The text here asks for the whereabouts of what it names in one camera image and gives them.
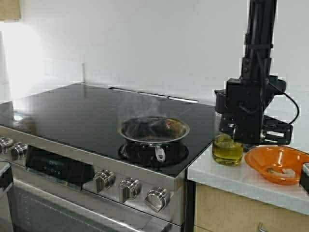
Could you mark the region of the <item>black robot base left edge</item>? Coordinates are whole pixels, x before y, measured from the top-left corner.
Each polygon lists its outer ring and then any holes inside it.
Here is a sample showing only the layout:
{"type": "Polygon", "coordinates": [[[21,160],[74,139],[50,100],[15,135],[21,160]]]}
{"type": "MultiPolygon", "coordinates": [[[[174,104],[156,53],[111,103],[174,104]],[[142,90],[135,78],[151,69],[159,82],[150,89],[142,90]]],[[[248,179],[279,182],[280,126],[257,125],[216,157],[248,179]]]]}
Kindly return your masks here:
{"type": "Polygon", "coordinates": [[[2,192],[9,189],[13,183],[12,167],[9,162],[0,162],[0,190],[2,192]]]}

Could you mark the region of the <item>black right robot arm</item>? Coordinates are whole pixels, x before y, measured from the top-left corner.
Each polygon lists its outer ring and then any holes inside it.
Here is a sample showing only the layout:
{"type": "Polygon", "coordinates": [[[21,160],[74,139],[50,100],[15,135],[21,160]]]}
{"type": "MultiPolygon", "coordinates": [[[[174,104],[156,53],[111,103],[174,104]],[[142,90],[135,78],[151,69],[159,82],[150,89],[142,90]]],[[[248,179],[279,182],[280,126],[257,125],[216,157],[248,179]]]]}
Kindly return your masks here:
{"type": "Polygon", "coordinates": [[[219,131],[248,145],[288,145],[293,126],[265,115],[275,96],[284,95],[286,82],[270,74],[276,15],[275,0],[250,1],[245,53],[239,78],[215,90],[219,131]]]}

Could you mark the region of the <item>black robot base right edge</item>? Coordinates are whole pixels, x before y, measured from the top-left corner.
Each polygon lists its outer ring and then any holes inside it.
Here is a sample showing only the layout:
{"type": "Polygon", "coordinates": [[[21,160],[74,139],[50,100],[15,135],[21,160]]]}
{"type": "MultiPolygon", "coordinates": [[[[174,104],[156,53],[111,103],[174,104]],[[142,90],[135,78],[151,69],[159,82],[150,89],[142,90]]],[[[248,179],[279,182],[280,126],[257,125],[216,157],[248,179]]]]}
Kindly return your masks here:
{"type": "Polygon", "coordinates": [[[304,163],[301,169],[300,186],[309,194],[309,163],[304,163]]]}

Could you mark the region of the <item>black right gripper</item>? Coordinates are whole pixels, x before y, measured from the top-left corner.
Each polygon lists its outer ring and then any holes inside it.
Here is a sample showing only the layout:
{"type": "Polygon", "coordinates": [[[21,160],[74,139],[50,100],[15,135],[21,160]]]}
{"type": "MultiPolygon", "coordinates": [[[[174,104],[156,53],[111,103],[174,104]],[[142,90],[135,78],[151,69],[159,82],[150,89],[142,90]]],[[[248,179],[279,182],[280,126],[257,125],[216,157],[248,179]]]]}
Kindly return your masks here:
{"type": "Polygon", "coordinates": [[[231,78],[226,88],[215,90],[215,110],[221,115],[219,131],[236,142],[248,145],[288,145],[293,126],[265,115],[277,95],[286,91],[286,82],[271,75],[261,87],[253,81],[231,78]]]}

